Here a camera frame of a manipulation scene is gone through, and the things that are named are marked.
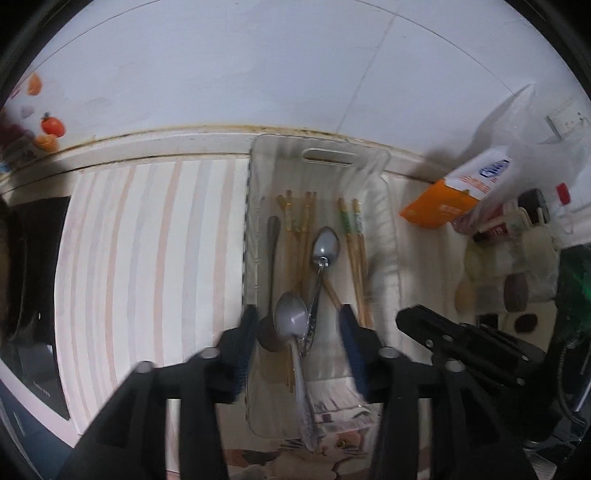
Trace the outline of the round bowl steel spoon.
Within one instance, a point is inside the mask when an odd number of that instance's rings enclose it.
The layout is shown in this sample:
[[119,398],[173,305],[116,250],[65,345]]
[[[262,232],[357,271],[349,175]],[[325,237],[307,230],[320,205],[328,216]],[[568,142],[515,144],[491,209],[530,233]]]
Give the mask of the round bowl steel spoon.
[[274,266],[276,265],[276,247],[280,237],[280,218],[271,216],[266,228],[267,272],[269,273],[269,295],[267,295],[266,316],[259,321],[257,340],[264,350],[279,352],[283,342],[277,336],[273,322]]

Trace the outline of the wooden chopstick blue band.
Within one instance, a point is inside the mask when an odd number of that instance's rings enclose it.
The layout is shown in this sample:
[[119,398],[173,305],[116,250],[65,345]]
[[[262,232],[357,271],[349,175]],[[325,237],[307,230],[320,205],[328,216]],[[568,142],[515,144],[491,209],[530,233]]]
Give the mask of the wooden chopstick blue band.
[[301,294],[301,288],[303,288],[304,278],[304,256],[305,250],[307,250],[308,243],[308,230],[310,230],[310,217],[311,217],[311,192],[307,191],[304,194],[304,207],[303,214],[301,215],[300,225],[300,243],[298,243],[298,256],[297,256],[297,282],[295,283],[295,289],[298,294]]

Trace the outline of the blue kitchen cabinet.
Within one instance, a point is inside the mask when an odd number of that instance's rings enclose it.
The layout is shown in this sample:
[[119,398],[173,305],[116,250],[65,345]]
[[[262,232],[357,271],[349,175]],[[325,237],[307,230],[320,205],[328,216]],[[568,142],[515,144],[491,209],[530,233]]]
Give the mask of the blue kitchen cabinet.
[[17,451],[41,479],[57,479],[72,448],[42,425],[1,384],[1,420],[8,426],[8,433],[16,441]]

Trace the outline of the clear plastic organizer bin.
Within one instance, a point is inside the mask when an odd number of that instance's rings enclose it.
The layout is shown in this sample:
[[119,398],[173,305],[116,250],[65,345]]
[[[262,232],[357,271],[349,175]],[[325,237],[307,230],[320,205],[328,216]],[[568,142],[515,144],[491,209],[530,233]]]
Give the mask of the clear plastic organizer bin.
[[250,150],[243,298],[273,312],[294,291],[314,314],[304,380],[322,435],[373,425],[339,334],[349,305],[381,335],[401,303],[387,150],[328,138],[266,134]]

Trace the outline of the striped cat table mat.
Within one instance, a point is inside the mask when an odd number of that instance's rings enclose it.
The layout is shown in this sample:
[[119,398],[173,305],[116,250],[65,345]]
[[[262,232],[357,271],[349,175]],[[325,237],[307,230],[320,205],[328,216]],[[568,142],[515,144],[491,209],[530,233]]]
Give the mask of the striped cat table mat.
[[318,220],[339,196],[362,196],[370,256],[386,262],[373,287],[375,323],[417,360],[427,352],[394,323],[423,304],[454,318],[466,242],[399,212],[421,181],[366,167],[270,155],[178,157],[88,169],[76,182],[60,242],[54,298],[58,368],[71,422],[84,433],[141,361],[177,364],[235,327],[245,290],[266,305],[263,232],[245,214],[279,210],[284,190],[318,196]]

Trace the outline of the orange white salt bag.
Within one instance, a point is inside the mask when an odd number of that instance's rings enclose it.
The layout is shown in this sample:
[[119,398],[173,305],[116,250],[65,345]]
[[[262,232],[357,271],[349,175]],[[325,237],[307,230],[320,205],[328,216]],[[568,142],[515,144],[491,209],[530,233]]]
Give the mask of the orange white salt bag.
[[431,185],[400,215],[422,228],[440,228],[498,193],[514,171],[506,146],[490,148]]

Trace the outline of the red cap oil bottle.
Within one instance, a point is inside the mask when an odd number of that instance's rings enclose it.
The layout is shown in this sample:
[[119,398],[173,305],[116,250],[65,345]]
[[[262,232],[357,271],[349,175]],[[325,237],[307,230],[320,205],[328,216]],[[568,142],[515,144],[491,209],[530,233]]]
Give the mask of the red cap oil bottle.
[[517,198],[518,212],[524,216],[527,229],[556,221],[570,203],[570,191],[565,183],[556,185],[552,191],[529,189]]

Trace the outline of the clear plastic bag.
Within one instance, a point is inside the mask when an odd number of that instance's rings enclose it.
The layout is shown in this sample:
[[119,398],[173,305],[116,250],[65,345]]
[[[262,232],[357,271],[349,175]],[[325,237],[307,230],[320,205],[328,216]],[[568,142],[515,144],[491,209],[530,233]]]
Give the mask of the clear plastic bag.
[[537,142],[536,100],[534,84],[520,90],[490,125],[488,147],[453,172],[489,188],[477,206],[453,221],[457,232],[472,234],[496,206],[527,190],[537,188],[550,199],[555,186],[572,187],[590,161],[590,117],[579,118],[566,137]]

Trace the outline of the black gas stove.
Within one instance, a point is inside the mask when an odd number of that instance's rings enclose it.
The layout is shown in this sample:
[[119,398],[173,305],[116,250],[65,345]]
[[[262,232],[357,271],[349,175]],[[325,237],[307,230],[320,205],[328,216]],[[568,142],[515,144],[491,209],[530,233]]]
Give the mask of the black gas stove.
[[54,287],[70,198],[1,203],[1,359],[46,406],[70,418],[56,353]]

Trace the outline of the white wall socket strip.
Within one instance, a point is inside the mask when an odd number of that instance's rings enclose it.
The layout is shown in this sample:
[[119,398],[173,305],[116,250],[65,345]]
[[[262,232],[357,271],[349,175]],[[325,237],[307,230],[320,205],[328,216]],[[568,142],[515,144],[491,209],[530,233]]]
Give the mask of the white wall socket strip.
[[547,115],[552,130],[565,140],[573,133],[583,129],[588,123],[584,108],[574,99],[569,99]]

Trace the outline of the fruit wall stickers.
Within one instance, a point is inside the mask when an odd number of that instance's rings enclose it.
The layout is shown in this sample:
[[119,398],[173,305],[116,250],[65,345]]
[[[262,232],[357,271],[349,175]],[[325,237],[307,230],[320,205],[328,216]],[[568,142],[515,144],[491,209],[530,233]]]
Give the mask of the fruit wall stickers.
[[41,108],[44,82],[37,71],[26,76],[13,89],[1,107],[1,152],[21,148],[56,153],[66,134],[64,122]]

